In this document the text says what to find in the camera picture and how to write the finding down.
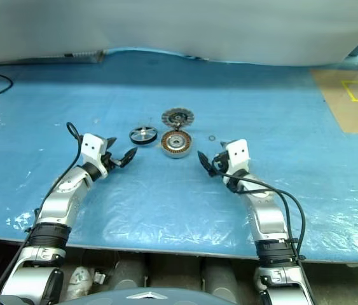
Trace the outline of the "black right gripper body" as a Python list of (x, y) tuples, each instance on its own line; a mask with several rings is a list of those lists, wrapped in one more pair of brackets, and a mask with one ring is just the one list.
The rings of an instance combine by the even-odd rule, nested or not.
[(221, 152), (214, 156), (212, 160), (212, 168), (216, 173), (227, 173), (229, 169), (229, 154), (228, 151)]

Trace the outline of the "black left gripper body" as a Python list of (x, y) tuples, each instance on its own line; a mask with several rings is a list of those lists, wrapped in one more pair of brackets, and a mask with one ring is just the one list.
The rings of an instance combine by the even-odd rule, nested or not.
[(101, 162), (102, 162), (102, 165), (104, 166), (104, 168), (107, 171), (111, 171), (116, 166), (117, 167), (120, 167), (120, 166), (119, 166), (119, 160), (118, 159), (113, 159), (112, 158), (112, 153), (110, 151), (108, 151), (108, 149), (109, 148), (107, 148), (107, 146), (106, 146), (106, 151), (101, 157)]

